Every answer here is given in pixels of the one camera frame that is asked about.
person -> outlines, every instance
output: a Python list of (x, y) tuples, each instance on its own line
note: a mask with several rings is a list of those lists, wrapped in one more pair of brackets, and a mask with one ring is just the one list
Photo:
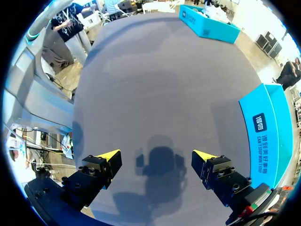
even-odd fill
[(296, 84), (301, 78), (300, 60), (295, 58), (295, 62), (288, 61), (280, 74), (276, 79), (276, 83), (281, 84), (285, 91), (288, 87)]
[(122, 16), (122, 13), (115, 7), (119, 2), (120, 0), (104, 0), (104, 5), (109, 13), (111, 21), (117, 20)]
[(213, 4), (213, 0), (205, 0), (205, 2), (204, 2), (204, 13), (207, 12), (207, 8), (212, 6), (212, 4)]
[(92, 11), (95, 7), (96, 5), (92, 4), (89, 8), (83, 8), (77, 3), (72, 3), (51, 19), (51, 29), (59, 33), (70, 52), (81, 65), (84, 65), (87, 58), (86, 53), (90, 52), (92, 46), (77, 14)]

white cloth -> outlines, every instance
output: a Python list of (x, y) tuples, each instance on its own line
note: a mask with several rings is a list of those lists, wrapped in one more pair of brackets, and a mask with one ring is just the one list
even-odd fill
[(70, 38), (68, 41), (66, 41), (65, 44), (72, 55), (74, 55), (74, 57), (83, 66), (87, 58), (86, 53), (88, 54), (92, 48), (86, 32), (82, 30), (81, 32)]
[(42, 69), (43, 69), (44, 73), (48, 73), (48, 74), (52, 75), (53, 77), (55, 77), (55, 71), (52, 69), (50, 64), (48, 64), (47, 61), (43, 57), (41, 57), (41, 65), (42, 65)]
[(205, 5), (204, 13), (207, 14), (213, 20), (221, 21), (224, 23), (230, 22), (230, 20), (227, 18), (226, 13), (221, 9), (221, 7)]

white wall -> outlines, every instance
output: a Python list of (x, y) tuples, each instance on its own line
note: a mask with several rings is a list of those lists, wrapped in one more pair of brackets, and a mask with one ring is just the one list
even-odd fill
[(219, 0), (219, 3), (221, 5), (227, 6), (227, 8), (230, 9), (231, 11), (233, 11), (233, 12), (236, 12), (237, 7), (238, 7), (237, 3), (234, 3), (230, 0)]
[(277, 40), (280, 40), (285, 33), (281, 21), (260, 1), (256, 0), (241, 0), (233, 23), (253, 41), (267, 31), (273, 34)]
[[(265, 35), (269, 31), (282, 46), (282, 50), (276, 58), (278, 63), (285, 64), (288, 60), (293, 61), (300, 56), (297, 46), (289, 34), (282, 41), (282, 37), (285, 34), (282, 22), (261, 1), (240, 0), (232, 22), (254, 42), (261, 34)], [(262, 77), (266, 77), (267, 73), (267, 71), (263, 70)], [(296, 85), (301, 90), (301, 81)]]

blue panel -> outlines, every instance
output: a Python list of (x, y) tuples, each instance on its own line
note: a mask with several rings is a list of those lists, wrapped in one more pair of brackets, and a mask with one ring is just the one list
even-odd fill
[(275, 186), (284, 175), (293, 155), (293, 126), (288, 103), (281, 85), (265, 85), (272, 101), (278, 127), (279, 159)]
[(252, 187), (264, 182), (274, 188), (279, 155), (278, 129), (272, 101), (264, 84), (239, 103), (249, 136)]
[(201, 11), (203, 8), (181, 5), (179, 18), (198, 36), (222, 40), (229, 43), (234, 43), (236, 41), (240, 30), (235, 25), (205, 18), (192, 9)]
[(196, 8), (198, 11), (202, 10), (202, 8), (199, 7), (181, 5), (179, 18), (185, 24), (187, 24), (187, 26), (190, 27), (197, 35), (199, 35), (201, 33), (205, 18), (198, 15), (198, 13), (193, 11), (192, 8)]

black t-shirt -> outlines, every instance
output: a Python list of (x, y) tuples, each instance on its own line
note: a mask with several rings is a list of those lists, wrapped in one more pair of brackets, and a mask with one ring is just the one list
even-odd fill
[(212, 0), (206, 0), (204, 4), (207, 6), (210, 6), (210, 4), (213, 5)]
[(73, 24), (70, 27), (63, 27), (57, 32), (60, 34), (64, 42), (68, 41), (74, 35), (84, 29), (84, 25), (79, 21), (77, 14), (83, 10), (83, 7), (79, 4), (72, 3), (70, 6), (65, 8), (63, 11), (56, 14), (51, 19), (51, 28), (61, 25), (67, 19), (70, 19)]

